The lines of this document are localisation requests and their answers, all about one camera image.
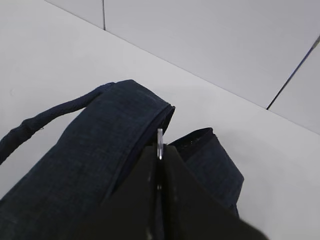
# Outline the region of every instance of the black object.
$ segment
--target black object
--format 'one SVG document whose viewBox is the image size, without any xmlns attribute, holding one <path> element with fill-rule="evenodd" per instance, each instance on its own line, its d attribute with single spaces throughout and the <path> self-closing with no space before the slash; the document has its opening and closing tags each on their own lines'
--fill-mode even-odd
<svg viewBox="0 0 320 240">
<path fill-rule="evenodd" d="M 75 240 L 157 240 L 155 205 L 162 198 L 166 240 L 266 240 L 216 202 L 186 168 L 174 146 L 147 146 L 113 196 L 83 222 Z"/>
</svg>

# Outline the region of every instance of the white tile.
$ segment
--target white tile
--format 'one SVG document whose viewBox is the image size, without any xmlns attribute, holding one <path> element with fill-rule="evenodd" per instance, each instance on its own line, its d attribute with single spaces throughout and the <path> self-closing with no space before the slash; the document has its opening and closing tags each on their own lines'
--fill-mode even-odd
<svg viewBox="0 0 320 240">
<path fill-rule="evenodd" d="M 213 127 L 244 175 L 244 220 L 272 240 L 320 239 L 319 135 L 43 0 L 2 0 L 0 36 L 0 136 L 106 82 L 135 79 L 176 106 L 166 142 Z M 76 115 L 45 126 L 0 166 L 0 196 Z"/>
<path fill-rule="evenodd" d="M 270 110 L 320 134 L 320 46 L 305 60 Z"/>
<path fill-rule="evenodd" d="M 97 27 L 104 28 L 103 0 L 46 0 Z"/>
<path fill-rule="evenodd" d="M 105 0 L 106 30 L 266 108 L 316 40 L 318 0 Z"/>
</svg>

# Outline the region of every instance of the bag strap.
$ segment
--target bag strap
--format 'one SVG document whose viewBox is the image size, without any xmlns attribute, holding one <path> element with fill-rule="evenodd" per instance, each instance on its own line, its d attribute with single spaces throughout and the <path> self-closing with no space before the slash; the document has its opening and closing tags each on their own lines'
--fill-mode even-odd
<svg viewBox="0 0 320 240">
<path fill-rule="evenodd" d="M 12 154 L 21 144 L 30 139 L 33 134 L 65 114 L 73 113 L 87 107 L 95 98 L 103 94 L 114 82 L 101 85 L 93 91 L 78 97 L 74 100 L 54 106 L 38 115 L 25 119 L 20 126 L 13 128 L 0 141 L 0 165 Z"/>
</svg>

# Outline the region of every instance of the white countertop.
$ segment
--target white countertop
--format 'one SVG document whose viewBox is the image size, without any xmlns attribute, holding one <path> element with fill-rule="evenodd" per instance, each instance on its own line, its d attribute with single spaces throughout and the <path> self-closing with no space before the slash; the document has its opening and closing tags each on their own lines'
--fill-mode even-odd
<svg viewBox="0 0 320 240">
<path fill-rule="evenodd" d="M 167 142 L 213 127 L 244 175 L 241 218 L 272 240 L 320 238 L 320 136 L 43 0 L 0 7 L 0 136 L 107 82 L 134 79 L 176 106 Z M 0 166 L 3 196 L 77 113 L 36 133 Z"/>
</svg>

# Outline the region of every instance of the folded fabric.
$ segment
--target folded fabric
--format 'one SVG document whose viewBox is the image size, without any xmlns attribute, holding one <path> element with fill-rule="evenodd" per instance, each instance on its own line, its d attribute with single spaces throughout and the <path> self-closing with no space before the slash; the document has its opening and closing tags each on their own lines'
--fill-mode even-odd
<svg viewBox="0 0 320 240">
<path fill-rule="evenodd" d="M 0 159 L 54 118 L 86 107 L 60 139 L 0 201 L 0 239 L 67 240 L 108 199 L 134 167 L 144 146 L 167 129 L 174 107 L 133 80 L 53 107 L 0 141 Z M 203 187 L 237 214 L 243 176 L 211 128 L 175 142 Z"/>
</svg>

